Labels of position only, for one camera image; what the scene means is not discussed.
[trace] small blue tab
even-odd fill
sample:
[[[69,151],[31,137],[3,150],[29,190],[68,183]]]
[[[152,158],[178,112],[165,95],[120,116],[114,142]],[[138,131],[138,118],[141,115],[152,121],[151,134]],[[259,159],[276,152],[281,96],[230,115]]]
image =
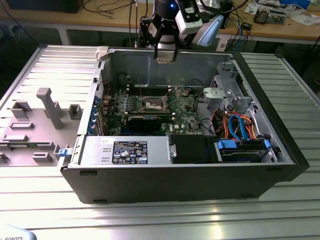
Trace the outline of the small blue tab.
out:
[[[94,96],[94,103],[95,103],[95,104],[100,103],[100,97]]]
[[[269,140],[264,140],[264,145],[266,146],[267,149],[271,147]]]
[[[90,126],[90,127],[93,127],[94,125],[95,125],[95,123],[94,123],[93,119],[90,119],[90,120],[89,120],[89,126]]]
[[[224,145],[222,144],[221,141],[218,141],[218,148],[219,148],[219,149],[223,149],[223,148],[224,148]]]
[[[60,149],[58,152],[59,157],[70,157],[71,155],[72,155],[71,148],[63,148],[63,149]]]
[[[91,127],[88,127],[88,129],[86,131],[89,134],[94,134],[94,130]]]
[[[219,149],[236,149],[237,144],[234,140],[220,140],[218,142]]]

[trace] slotted metal surface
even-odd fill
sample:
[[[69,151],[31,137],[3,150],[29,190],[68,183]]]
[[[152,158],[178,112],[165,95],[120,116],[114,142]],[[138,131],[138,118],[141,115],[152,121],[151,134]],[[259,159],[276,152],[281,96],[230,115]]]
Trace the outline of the slotted metal surface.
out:
[[[320,168],[319,99],[285,60],[273,54],[242,56],[309,164]]]
[[[44,108],[36,96],[39,88],[51,88],[52,100],[59,102],[62,109],[68,109],[70,104],[80,104],[83,108],[98,68],[96,50],[90,46],[57,45],[37,49],[0,110],[0,136],[13,117],[10,108],[16,101],[27,101],[32,109]]]
[[[267,55],[266,59],[258,56],[259,61],[277,63],[273,64],[275,69],[286,69],[273,55]],[[259,69],[254,56],[248,59],[254,62],[253,69]],[[265,66],[263,63],[261,69],[265,70]],[[281,98],[274,92],[305,92],[294,78],[273,81],[292,84],[290,88],[263,84],[271,99]],[[285,122],[304,125],[320,115],[316,104],[274,105]],[[30,229],[38,240],[318,240],[320,152],[316,143],[320,132],[314,131],[316,128],[295,127],[292,125],[290,131],[311,167],[293,182],[272,187],[259,199],[83,204],[55,167],[2,167],[0,221]]]

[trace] wire bundle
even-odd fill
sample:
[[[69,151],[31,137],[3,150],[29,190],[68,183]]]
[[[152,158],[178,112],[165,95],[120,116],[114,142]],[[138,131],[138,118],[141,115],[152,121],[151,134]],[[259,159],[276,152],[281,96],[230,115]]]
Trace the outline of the wire bundle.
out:
[[[241,37],[244,35],[244,31],[243,29],[241,28],[242,24],[243,24],[243,19],[241,16],[239,16],[238,14],[238,11],[235,11],[235,13],[230,13],[231,15],[229,16],[229,19],[231,21],[233,21],[233,24],[235,26],[235,28],[238,30],[237,34],[234,36],[233,40],[231,43],[227,43],[228,44],[228,47],[225,49],[226,51],[229,50],[229,48],[231,48],[230,50],[232,50],[233,48],[238,49],[238,48],[241,48],[244,46],[244,49],[246,49],[246,45],[248,43],[248,37],[251,33],[251,31],[249,30],[245,30],[246,31],[246,36],[245,38],[241,39]],[[234,44],[237,36],[239,35],[239,39],[238,41],[236,42],[236,44]]]
[[[211,116],[210,123],[213,124],[214,117],[216,116],[216,112]],[[239,122],[238,127],[233,131],[232,122]],[[254,130],[254,122],[248,118],[246,115],[241,115],[234,111],[228,111],[223,114],[222,125],[215,130],[215,134],[219,135],[220,138],[229,139],[230,135],[234,138],[232,140],[240,141],[240,137],[237,136],[237,132],[240,128],[242,137],[244,139],[257,139],[255,130]]]

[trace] warning label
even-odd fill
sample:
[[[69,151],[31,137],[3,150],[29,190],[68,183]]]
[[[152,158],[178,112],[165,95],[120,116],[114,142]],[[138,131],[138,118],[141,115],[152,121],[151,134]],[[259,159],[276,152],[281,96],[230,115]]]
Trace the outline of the warning label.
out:
[[[147,164],[148,147],[146,141],[115,141],[113,164]]]

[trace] cable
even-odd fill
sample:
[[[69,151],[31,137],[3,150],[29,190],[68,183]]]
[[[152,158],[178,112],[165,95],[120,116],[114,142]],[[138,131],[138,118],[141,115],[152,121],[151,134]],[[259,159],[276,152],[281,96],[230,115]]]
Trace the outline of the cable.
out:
[[[134,47],[138,47],[138,1],[135,2],[135,43]]]
[[[310,52],[312,53],[312,51],[314,50],[314,48],[316,47],[317,43],[319,42],[320,40],[320,35],[318,36],[317,40],[315,41],[313,47],[311,48]]]
[[[238,42],[236,43],[236,47],[235,47],[235,51],[237,50],[238,46],[239,46],[239,42],[241,40],[241,36],[242,36],[242,29],[241,29],[241,26],[240,26],[240,23],[238,21],[235,21],[237,24],[238,24],[238,27],[239,27],[239,30],[240,30],[240,36],[238,38]]]
[[[241,130],[242,137],[243,137],[244,139],[248,140],[249,137],[248,137],[248,135],[247,135],[247,133],[246,133],[246,131],[245,131],[245,124],[244,124],[241,116],[236,115],[236,114],[231,115],[231,117],[229,118],[229,121],[228,121],[228,127],[229,127],[229,131],[230,131],[231,135],[234,136],[238,141],[240,141],[240,137],[238,137],[238,136],[234,133],[234,131],[233,131],[233,129],[232,129],[232,120],[233,120],[234,118],[238,118],[238,120],[239,120],[240,130]]]
[[[209,132],[210,135],[213,135],[213,136],[215,136],[215,137],[218,137],[211,129],[209,129],[206,125],[204,125],[204,124],[200,121],[200,119],[199,119],[199,116],[198,116],[198,104],[199,104],[199,100],[200,100],[200,98],[201,98],[201,95],[203,95],[203,94],[204,94],[204,92],[202,91],[202,92],[200,93],[199,97],[198,97],[198,100],[196,101],[196,105],[195,105],[195,117],[196,117],[197,121],[200,123],[200,125],[201,125],[204,129],[206,129],[206,130]]]
[[[16,41],[16,52],[18,53],[18,55],[20,55],[19,53],[19,41],[20,41],[20,37],[21,34],[23,33],[24,29],[22,28],[21,32],[19,33],[19,37],[18,37],[18,41]]]
[[[238,10],[239,8],[241,8],[243,5],[245,5],[249,0],[244,0],[240,5],[230,9],[230,10],[227,10],[227,11],[219,11],[219,8],[218,10],[216,8],[213,8],[211,6],[207,6],[205,5],[204,1],[203,0],[200,0],[200,3],[202,4],[202,6],[208,10],[209,12],[212,12],[213,14],[228,14],[228,13],[231,13],[235,10]]]
[[[3,1],[0,0],[0,3],[1,3],[1,5],[2,5],[2,7],[3,7],[3,10],[6,12],[6,14],[8,14],[9,17],[10,17],[20,28],[22,28],[22,29],[25,31],[25,33],[32,39],[32,41],[34,41],[34,43],[38,46],[39,43],[38,43],[38,42],[24,29],[24,27],[8,12],[8,10],[5,8],[5,5],[4,5]]]
[[[126,4],[126,5],[122,5],[122,6],[118,6],[116,8],[113,8],[113,9],[109,9],[109,10],[103,10],[103,11],[94,11],[94,10],[91,10],[91,9],[88,9],[86,8],[86,4],[89,3],[91,0],[87,0],[84,4],[83,4],[83,9],[91,12],[91,13],[107,13],[107,12],[111,12],[113,10],[117,10],[117,9],[120,9],[120,8],[123,8],[123,7],[127,7],[127,6],[130,6],[131,4],[134,4],[135,1],[129,3],[129,4]]]
[[[195,80],[195,81],[197,81],[198,83],[200,83],[203,87],[206,87],[199,79],[196,79],[196,78],[190,78],[189,80],[187,80],[187,81],[184,83],[184,86],[187,87],[187,83],[190,82],[191,80]]]
[[[238,33],[240,32],[240,27],[239,25],[241,26],[243,24],[243,20],[242,18],[239,16],[238,14],[238,11],[236,10],[235,13],[230,13],[232,15],[235,15],[237,16],[237,19],[235,19],[234,17],[232,16],[229,16],[229,19],[233,21],[233,25],[235,26],[235,28],[238,30],[238,32],[236,33],[236,35],[234,36],[233,40],[231,43],[228,43],[227,44],[229,45],[227,48],[226,48],[226,51],[229,49],[229,47],[231,47],[231,50],[232,50],[232,47],[235,47],[233,44],[234,44],[234,41],[236,40],[237,36],[238,36]]]
[[[131,12],[132,12],[132,3],[130,1],[130,9],[129,9],[129,46],[131,48]]]
[[[145,5],[146,5],[146,7],[145,7],[145,14],[144,14],[144,16],[147,17],[147,16],[148,16],[148,0],[145,0]]]

